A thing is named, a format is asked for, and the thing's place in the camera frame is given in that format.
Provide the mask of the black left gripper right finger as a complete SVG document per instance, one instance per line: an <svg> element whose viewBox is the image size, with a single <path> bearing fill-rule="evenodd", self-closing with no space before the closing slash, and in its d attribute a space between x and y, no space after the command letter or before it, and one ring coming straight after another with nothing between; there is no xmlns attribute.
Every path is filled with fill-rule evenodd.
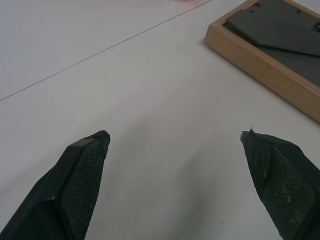
<svg viewBox="0 0 320 240"><path fill-rule="evenodd" d="M240 136L257 195L283 240L320 240L320 169L292 142Z"/></svg>

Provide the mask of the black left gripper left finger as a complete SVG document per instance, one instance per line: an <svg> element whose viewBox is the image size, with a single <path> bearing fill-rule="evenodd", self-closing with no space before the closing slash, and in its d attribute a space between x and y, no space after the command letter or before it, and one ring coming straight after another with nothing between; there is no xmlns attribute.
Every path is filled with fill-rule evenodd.
<svg viewBox="0 0 320 240"><path fill-rule="evenodd" d="M101 130L69 145L30 190L0 240L84 240L111 141Z"/></svg>

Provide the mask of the wooden picture frame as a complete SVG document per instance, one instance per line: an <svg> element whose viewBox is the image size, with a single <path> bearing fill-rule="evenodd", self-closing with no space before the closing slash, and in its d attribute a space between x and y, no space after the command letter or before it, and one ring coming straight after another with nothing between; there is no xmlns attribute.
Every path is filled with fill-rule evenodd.
<svg viewBox="0 0 320 240"><path fill-rule="evenodd" d="M320 123L320 14L293 0L246 0L204 43Z"/></svg>

